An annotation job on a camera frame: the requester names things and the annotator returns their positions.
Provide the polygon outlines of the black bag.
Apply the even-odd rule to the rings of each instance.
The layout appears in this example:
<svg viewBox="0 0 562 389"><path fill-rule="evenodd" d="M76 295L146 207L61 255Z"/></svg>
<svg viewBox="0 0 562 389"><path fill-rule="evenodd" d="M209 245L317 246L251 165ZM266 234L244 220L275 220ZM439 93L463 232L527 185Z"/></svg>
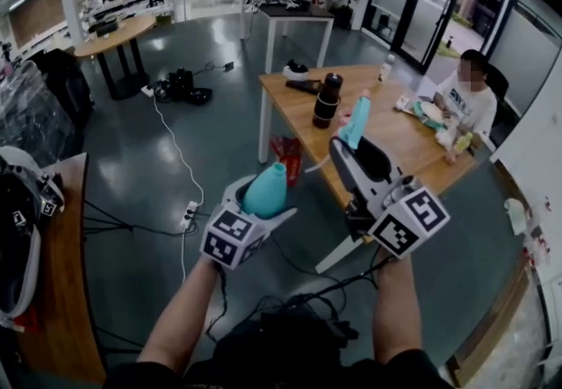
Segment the black bag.
<svg viewBox="0 0 562 389"><path fill-rule="evenodd" d="M174 101L186 101L193 90L193 74L184 68L168 74L168 97Z"/></svg>

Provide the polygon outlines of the white tissue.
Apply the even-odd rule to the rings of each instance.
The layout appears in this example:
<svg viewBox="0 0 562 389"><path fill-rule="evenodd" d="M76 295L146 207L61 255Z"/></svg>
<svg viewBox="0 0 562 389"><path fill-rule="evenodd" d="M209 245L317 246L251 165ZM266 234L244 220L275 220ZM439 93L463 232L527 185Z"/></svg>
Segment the white tissue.
<svg viewBox="0 0 562 389"><path fill-rule="evenodd" d="M516 198L508 198L504 203L504 209L508 215L514 235L523 234L526 230L527 219L522 202Z"/></svg>

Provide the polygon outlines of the teal spray bottle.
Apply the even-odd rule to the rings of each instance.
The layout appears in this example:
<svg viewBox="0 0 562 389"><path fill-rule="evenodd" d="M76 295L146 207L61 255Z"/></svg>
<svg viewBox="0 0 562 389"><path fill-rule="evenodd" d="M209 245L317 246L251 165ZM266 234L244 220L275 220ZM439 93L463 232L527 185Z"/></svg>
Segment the teal spray bottle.
<svg viewBox="0 0 562 389"><path fill-rule="evenodd" d="M251 182L242 198L241 209L261 219L270 219L284 208L286 194L286 167L275 162Z"/></svg>

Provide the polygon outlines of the plastic-wrapped stack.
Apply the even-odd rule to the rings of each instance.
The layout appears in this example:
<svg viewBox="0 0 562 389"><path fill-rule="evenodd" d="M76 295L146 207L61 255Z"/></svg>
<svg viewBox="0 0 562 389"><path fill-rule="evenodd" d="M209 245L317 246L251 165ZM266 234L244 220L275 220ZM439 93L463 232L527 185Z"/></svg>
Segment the plastic-wrapped stack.
<svg viewBox="0 0 562 389"><path fill-rule="evenodd" d="M24 150L41 167L82 151L82 135L31 61L0 82L0 146Z"/></svg>

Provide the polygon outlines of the black flat case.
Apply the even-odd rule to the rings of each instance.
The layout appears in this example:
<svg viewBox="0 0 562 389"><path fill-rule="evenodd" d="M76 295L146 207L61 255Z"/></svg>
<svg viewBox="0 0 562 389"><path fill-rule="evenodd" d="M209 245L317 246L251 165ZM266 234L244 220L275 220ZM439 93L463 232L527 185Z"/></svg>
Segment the black flat case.
<svg viewBox="0 0 562 389"><path fill-rule="evenodd" d="M322 91L323 84L321 80L288 80L285 82L285 86L290 89L316 96Z"/></svg>

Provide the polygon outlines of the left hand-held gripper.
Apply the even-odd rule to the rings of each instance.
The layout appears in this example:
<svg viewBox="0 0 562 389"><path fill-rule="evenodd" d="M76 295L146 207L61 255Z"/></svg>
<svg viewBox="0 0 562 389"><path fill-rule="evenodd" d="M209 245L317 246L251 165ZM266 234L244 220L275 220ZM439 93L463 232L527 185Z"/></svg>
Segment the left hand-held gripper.
<svg viewBox="0 0 562 389"><path fill-rule="evenodd" d="M270 232L298 212L293 206L267 220L245 213L240 204L255 179L255 175L250 175L231 183L223 192L223 204L214 209L205 225L200 253L228 269L247 262Z"/></svg>

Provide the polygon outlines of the red bag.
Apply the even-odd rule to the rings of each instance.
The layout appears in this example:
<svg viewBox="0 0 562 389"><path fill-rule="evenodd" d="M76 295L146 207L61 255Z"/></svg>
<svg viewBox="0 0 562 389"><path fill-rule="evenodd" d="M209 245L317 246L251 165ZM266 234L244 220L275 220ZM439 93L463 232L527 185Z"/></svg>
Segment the red bag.
<svg viewBox="0 0 562 389"><path fill-rule="evenodd" d="M286 167L286 179L289 187L294 187L299 179L302 167L302 147L297 138L273 135L270 146L277 161Z"/></svg>

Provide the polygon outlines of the teal pink spray nozzle head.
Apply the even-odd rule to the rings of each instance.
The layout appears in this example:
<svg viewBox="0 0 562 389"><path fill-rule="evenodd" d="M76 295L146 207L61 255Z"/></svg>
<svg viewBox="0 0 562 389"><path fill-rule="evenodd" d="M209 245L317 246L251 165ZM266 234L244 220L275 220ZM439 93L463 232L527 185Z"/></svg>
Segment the teal pink spray nozzle head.
<svg viewBox="0 0 562 389"><path fill-rule="evenodd" d="M371 93L369 90L363 90L361 95L357 98L357 101L353 107L352 118L354 121L354 127L349 133L349 138L343 140L337 136L336 131L332 134L328 141L328 145L331 145L333 140L339 140L343 144L347 145L352 153L353 157L356 158L356 151L358 150L358 144L361 138L364 136L364 129L367 125L371 110Z"/></svg>

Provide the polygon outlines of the person's right forearm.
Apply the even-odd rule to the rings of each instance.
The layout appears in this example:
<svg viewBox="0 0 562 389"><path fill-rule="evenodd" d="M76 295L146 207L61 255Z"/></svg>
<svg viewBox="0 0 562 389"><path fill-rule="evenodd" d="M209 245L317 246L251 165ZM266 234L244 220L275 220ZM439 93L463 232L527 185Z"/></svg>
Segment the person's right forearm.
<svg viewBox="0 0 562 389"><path fill-rule="evenodd" d="M373 348L375 359L387 364L402 352L422 349L422 317L411 257L386 263L378 270L377 280Z"/></svg>

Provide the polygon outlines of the dark brown tumbler bottle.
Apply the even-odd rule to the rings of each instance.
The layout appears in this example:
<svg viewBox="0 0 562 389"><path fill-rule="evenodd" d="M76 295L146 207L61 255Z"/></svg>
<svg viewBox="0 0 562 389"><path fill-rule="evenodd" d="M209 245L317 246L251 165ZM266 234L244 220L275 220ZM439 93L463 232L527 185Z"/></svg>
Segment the dark brown tumbler bottle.
<svg viewBox="0 0 562 389"><path fill-rule="evenodd" d="M321 85L313 109L313 124L320 129L327 129L340 104L340 90L343 78L336 73L328 73Z"/></svg>

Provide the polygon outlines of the white black gripper device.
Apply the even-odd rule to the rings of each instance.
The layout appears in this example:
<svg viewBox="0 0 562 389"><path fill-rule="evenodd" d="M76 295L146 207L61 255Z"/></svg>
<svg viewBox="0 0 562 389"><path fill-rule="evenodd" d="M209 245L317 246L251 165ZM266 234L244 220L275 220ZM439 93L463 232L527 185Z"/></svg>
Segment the white black gripper device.
<svg viewBox="0 0 562 389"><path fill-rule="evenodd" d="M61 179L48 173L24 150L0 147L0 327L23 332L36 290L40 229L65 209Z"/></svg>

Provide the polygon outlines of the black-top white table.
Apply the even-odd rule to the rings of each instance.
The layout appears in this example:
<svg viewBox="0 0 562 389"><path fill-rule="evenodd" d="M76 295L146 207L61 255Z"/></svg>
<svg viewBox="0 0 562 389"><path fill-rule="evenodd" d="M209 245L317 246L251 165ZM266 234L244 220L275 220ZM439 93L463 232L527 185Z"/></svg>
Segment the black-top white table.
<svg viewBox="0 0 562 389"><path fill-rule="evenodd" d="M283 24L284 35L290 22L318 22L325 25L324 34L321 42L320 52L317 58L316 67L324 66L328 44L334 27L334 16L317 6L309 6L306 11L289 11L280 5L264 5L262 4L259 11L268 19L267 45L265 54L265 73L272 73L274 45L277 33L277 25Z"/></svg>

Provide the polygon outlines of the person's left forearm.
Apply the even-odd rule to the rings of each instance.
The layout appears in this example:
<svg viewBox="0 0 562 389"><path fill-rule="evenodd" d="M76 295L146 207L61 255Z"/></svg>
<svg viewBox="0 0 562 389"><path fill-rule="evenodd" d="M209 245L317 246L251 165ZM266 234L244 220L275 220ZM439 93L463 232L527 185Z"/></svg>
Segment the person's left forearm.
<svg viewBox="0 0 562 389"><path fill-rule="evenodd" d="M158 318L137 361L186 371L205 325L219 272L202 256Z"/></svg>

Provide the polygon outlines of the teal food bag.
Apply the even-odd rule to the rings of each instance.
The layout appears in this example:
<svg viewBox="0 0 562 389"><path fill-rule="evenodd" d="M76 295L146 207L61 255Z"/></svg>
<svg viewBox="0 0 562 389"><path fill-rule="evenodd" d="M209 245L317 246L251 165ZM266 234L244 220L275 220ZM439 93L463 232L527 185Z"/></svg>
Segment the teal food bag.
<svg viewBox="0 0 562 389"><path fill-rule="evenodd" d="M421 122L435 130L444 129L445 117L440 108L428 101L415 101L413 104L414 114Z"/></svg>

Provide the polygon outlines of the black draped chair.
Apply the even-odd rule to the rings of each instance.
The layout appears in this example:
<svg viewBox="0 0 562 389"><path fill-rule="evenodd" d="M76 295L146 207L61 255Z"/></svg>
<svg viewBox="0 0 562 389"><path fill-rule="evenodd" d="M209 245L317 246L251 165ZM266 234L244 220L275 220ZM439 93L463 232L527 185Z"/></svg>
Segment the black draped chair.
<svg viewBox="0 0 562 389"><path fill-rule="evenodd" d="M41 74L47 87L57 97L61 107L79 130L87 125L93 111L90 87L76 57L56 48L40 51L30 58Z"/></svg>

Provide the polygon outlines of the wooden table with white legs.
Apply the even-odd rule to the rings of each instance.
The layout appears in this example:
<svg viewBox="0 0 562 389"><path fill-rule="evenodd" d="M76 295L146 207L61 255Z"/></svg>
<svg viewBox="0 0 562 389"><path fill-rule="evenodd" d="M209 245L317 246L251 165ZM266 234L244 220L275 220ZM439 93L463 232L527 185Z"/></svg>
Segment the wooden table with white legs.
<svg viewBox="0 0 562 389"><path fill-rule="evenodd" d="M377 66L339 66L314 68L310 76L323 79L328 73L342 76L340 110L352 109L364 90L370 92L371 112L365 136L397 163L406 175L416 176L439 199L476 166L476 160L463 153L455 163L445 160L445 150L436 142L433 130L414 116L398 112L394 106L399 97L411 97L412 91L397 80L377 83ZM280 73L259 77L262 102L259 125L258 160L265 163L270 150L271 115L277 111L304 149L309 160L317 164L328 154L328 141L338 126L334 119L328 129L313 125L315 98L286 87Z"/></svg>

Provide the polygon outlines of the curved wooden desk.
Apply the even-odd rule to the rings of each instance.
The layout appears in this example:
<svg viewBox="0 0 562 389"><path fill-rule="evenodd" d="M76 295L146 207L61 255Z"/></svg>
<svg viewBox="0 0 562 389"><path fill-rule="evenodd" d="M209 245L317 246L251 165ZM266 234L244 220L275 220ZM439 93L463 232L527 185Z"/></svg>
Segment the curved wooden desk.
<svg viewBox="0 0 562 389"><path fill-rule="evenodd" d="M93 327L84 262L84 194L88 155L46 168L62 178L65 210L42 237L34 297L38 329L18 335L24 362L33 371L101 384L106 365Z"/></svg>

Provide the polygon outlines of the black round pouch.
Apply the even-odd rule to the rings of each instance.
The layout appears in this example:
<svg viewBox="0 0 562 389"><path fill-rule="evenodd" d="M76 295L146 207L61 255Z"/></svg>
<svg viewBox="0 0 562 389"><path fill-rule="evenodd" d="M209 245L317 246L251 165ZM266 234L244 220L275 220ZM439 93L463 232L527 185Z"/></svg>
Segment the black round pouch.
<svg viewBox="0 0 562 389"><path fill-rule="evenodd" d="M185 96L185 100L189 104L201 106L209 103L213 98L213 90L210 88L193 88Z"/></svg>

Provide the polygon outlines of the white black headset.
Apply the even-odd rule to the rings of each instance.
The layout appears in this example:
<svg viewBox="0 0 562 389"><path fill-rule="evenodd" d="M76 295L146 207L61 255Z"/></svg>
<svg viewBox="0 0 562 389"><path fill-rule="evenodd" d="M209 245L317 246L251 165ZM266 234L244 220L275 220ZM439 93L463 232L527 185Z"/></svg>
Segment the white black headset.
<svg viewBox="0 0 562 389"><path fill-rule="evenodd" d="M305 81L308 79L308 67L290 60L284 66L283 76L291 81Z"/></svg>

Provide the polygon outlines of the yellow white food packet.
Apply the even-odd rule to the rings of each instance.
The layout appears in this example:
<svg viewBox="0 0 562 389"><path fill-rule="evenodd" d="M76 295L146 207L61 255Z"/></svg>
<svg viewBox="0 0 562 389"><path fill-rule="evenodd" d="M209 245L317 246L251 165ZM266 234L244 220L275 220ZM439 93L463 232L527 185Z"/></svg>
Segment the yellow white food packet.
<svg viewBox="0 0 562 389"><path fill-rule="evenodd" d="M473 133L460 133L456 128L440 129L436 132L436 142L445 149L445 160L454 163L472 143Z"/></svg>

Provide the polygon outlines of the red block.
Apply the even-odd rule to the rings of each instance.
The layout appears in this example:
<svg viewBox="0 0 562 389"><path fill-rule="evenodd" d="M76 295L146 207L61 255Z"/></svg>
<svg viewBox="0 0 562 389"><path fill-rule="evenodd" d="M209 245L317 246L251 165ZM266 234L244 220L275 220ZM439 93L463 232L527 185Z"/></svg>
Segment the red block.
<svg viewBox="0 0 562 389"><path fill-rule="evenodd" d="M14 323L22 331L39 331L40 324L36 306L31 304L24 313L15 318Z"/></svg>

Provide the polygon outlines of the black office chair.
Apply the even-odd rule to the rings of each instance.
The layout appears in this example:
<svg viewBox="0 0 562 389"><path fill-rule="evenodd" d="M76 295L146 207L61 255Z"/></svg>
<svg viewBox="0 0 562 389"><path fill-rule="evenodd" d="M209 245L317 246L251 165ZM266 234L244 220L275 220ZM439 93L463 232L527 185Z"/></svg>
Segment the black office chair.
<svg viewBox="0 0 562 389"><path fill-rule="evenodd" d="M506 99L509 87L507 78L491 64L487 66L486 84L493 91L497 101L496 114L489 138L496 147L499 147L515 129L519 122L519 116Z"/></svg>

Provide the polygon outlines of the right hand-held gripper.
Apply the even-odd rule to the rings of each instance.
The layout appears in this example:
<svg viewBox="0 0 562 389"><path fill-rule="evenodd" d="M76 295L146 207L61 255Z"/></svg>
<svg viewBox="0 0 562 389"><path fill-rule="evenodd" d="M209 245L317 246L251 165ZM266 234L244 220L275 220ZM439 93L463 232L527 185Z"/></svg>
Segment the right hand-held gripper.
<svg viewBox="0 0 562 389"><path fill-rule="evenodd" d="M329 154L351 199L345 209L353 241L370 238L392 256L404 258L438 233L450 215L438 197L381 147L363 136L356 150L339 137Z"/></svg>

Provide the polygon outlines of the person's black clothing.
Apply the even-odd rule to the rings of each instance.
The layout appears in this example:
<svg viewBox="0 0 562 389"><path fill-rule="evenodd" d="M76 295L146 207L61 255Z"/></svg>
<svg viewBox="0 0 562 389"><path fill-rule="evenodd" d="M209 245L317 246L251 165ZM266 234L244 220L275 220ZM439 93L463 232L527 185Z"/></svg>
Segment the person's black clothing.
<svg viewBox="0 0 562 389"><path fill-rule="evenodd" d="M345 366L319 326L311 316L280 331L248 321L185 374L158 363L120 364L110 370L103 389L453 389L420 349L387 364L363 359Z"/></svg>

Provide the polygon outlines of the round wooden table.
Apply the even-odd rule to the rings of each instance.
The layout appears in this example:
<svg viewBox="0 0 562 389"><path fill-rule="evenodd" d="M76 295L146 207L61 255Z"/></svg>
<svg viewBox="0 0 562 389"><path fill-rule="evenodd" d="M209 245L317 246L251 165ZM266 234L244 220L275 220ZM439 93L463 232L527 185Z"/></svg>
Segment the round wooden table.
<svg viewBox="0 0 562 389"><path fill-rule="evenodd" d="M105 79L107 89L113 100L121 101L135 97L141 88L148 84L148 75L144 69L137 39L145 32L156 26L155 15L142 15L124 19L118 24L118 29L104 36L85 42L75 48L74 56L84 58L95 56ZM124 45L128 44L133 56L136 71L132 72L128 66ZM115 49L124 76L118 82L112 78L104 54Z"/></svg>

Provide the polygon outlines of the small white bottle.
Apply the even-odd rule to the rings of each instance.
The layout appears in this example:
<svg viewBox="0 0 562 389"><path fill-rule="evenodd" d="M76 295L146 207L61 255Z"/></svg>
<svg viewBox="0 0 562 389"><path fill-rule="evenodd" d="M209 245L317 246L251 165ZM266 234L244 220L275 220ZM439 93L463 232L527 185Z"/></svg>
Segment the small white bottle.
<svg viewBox="0 0 562 389"><path fill-rule="evenodd" d="M386 56L385 62L380 67L380 71L378 73L378 81L380 83L383 83L390 75L393 68L394 60L395 60L394 54L389 54Z"/></svg>

